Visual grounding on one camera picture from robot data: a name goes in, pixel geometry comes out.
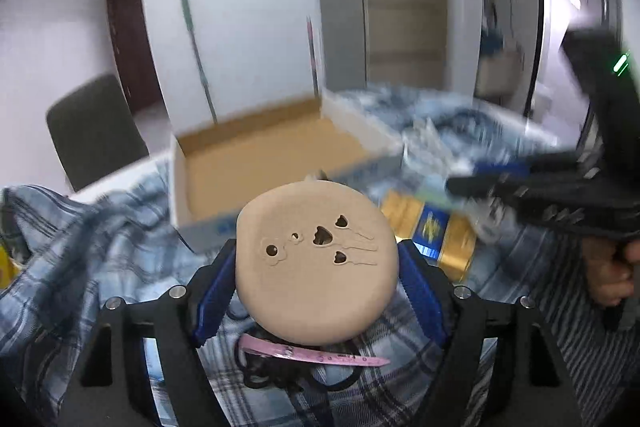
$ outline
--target screw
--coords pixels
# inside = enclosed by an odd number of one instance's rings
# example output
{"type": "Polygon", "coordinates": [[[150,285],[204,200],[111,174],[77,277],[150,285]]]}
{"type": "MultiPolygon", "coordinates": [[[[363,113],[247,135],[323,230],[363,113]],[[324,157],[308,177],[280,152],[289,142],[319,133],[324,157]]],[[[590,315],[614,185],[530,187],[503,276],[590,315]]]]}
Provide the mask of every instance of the screw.
{"type": "Polygon", "coordinates": [[[534,302],[534,300],[531,297],[527,297],[526,295],[524,297],[520,297],[520,304],[527,310],[536,307],[536,303],[534,302]]]}
{"type": "Polygon", "coordinates": [[[172,299],[179,299],[180,297],[184,297],[187,293],[187,288],[182,285],[174,286],[169,290],[169,296],[172,299]]]}
{"type": "Polygon", "coordinates": [[[111,297],[110,299],[107,299],[105,306],[107,307],[108,310],[114,310],[121,304],[122,304],[122,299],[120,297],[111,297]]]}
{"type": "Polygon", "coordinates": [[[458,299],[468,299],[472,295],[472,291],[466,286],[456,286],[453,288],[453,295],[458,299]]]}

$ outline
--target ceiling light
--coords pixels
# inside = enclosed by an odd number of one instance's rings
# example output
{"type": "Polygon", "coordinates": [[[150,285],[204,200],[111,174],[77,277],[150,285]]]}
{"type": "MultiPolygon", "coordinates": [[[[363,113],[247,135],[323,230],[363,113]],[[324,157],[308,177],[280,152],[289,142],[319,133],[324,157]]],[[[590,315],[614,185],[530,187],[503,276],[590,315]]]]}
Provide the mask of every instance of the ceiling light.
{"type": "Polygon", "coordinates": [[[580,2],[580,0],[569,0],[569,2],[570,2],[571,4],[573,4],[573,5],[576,7],[576,9],[578,9],[578,10],[579,10],[579,9],[580,9],[580,7],[582,6],[582,3],[580,2]]]}

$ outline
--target heart-shaped hole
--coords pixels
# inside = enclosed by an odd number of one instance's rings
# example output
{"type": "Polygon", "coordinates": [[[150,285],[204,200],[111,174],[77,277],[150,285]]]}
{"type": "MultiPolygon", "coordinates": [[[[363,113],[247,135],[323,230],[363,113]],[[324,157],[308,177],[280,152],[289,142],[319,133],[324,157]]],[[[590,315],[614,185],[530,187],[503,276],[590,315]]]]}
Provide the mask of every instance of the heart-shaped hole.
{"type": "Polygon", "coordinates": [[[329,245],[333,240],[334,236],[331,235],[331,232],[325,227],[318,227],[314,236],[314,245],[329,245]]]}

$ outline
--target black cable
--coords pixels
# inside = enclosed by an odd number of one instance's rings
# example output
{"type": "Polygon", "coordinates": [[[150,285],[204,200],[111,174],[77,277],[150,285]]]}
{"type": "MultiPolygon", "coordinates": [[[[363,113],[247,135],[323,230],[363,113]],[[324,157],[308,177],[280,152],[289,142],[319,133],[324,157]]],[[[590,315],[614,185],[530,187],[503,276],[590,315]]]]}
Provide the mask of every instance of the black cable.
{"type": "MultiPolygon", "coordinates": [[[[254,323],[243,334],[251,335],[258,339],[263,339],[277,344],[288,344],[286,341],[279,339],[267,331],[263,330],[258,324],[254,323]]],[[[280,389],[285,389],[290,393],[299,393],[302,391],[302,387],[298,384],[298,381],[302,378],[312,387],[326,392],[335,393],[337,391],[344,391],[351,387],[358,381],[360,375],[362,375],[363,367],[354,366],[351,374],[344,380],[340,380],[333,384],[324,384],[316,378],[314,378],[312,370],[317,365],[309,362],[299,362],[298,360],[285,360],[276,359],[274,357],[261,357],[259,355],[252,355],[245,353],[244,358],[246,364],[243,364],[240,360],[240,338],[242,334],[238,336],[236,343],[234,344],[234,360],[238,369],[242,372],[242,381],[244,385],[250,389],[264,389],[270,385],[274,385],[280,389]]],[[[297,346],[295,347],[308,347],[308,349],[319,349],[317,346],[297,346]]],[[[349,353],[359,356],[360,352],[353,341],[347,341],[344,343],[349,353]]]]}

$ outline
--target floor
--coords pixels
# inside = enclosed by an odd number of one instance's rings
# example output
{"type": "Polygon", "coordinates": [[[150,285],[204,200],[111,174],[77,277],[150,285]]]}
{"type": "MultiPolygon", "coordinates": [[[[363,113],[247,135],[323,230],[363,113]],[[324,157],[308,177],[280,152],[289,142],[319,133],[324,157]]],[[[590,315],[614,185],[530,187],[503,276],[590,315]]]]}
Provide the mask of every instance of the floor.
{"type": "Polygon", "coordinates": [[[164,103],[158,103],[136,113],[133,117],[149,154],[156,154],[171,145],[171,123],[164,103]]]}

